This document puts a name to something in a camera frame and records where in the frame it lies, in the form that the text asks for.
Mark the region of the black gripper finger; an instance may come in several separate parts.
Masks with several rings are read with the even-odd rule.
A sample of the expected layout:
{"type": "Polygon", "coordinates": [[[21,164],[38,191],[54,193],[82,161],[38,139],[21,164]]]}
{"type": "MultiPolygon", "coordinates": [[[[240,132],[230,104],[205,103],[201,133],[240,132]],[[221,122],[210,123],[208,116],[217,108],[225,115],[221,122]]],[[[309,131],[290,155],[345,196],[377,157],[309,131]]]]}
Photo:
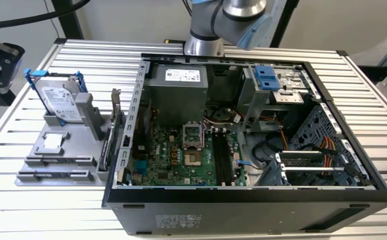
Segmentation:
{"type": "Polygon", "coordinates": [[[0,106],[10,106],[16,95],[10,91],[12,81],[18,69],[22,47],[10,43],[0,43],[0,106]]]}

